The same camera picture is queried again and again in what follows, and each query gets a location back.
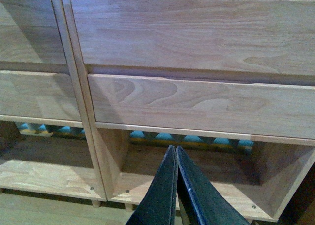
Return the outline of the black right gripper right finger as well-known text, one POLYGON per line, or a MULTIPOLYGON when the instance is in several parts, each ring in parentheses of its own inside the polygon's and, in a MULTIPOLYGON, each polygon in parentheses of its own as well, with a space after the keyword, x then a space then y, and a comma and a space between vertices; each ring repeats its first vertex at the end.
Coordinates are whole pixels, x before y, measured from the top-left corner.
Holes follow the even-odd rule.
POLYGON ((177 194, 184 225, 248 225, 182 147, 177 147, 177 194))

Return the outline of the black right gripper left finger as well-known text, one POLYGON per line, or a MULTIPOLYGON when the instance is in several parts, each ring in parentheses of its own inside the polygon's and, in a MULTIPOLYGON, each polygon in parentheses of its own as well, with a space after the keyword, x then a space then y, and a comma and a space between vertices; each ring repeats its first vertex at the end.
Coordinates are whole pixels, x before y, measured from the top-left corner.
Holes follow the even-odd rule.
POLYGON ((128 225, 173 225, 176 214, 178 163, 174 146, 169 146, 153 181, 128 225))

